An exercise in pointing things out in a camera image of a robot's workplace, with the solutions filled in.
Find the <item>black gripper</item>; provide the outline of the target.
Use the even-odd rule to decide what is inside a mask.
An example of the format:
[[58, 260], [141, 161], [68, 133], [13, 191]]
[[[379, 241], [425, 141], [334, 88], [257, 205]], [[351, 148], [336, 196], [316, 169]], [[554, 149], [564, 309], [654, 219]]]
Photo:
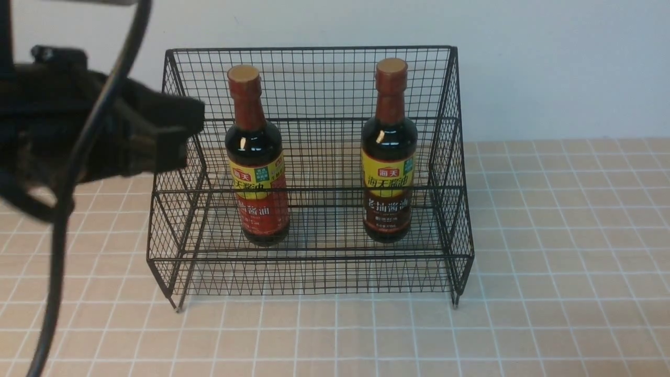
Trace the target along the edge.
[[[87, 67], [82, 50], [36, 46], [34, 61], [19, 64], [3, 51], [2, 182], [56, 184], [107, 78]], [[196, 98], [125, 79], [77, 181], [186, 167], [187, 140], [203, 131], [205, 110]]]

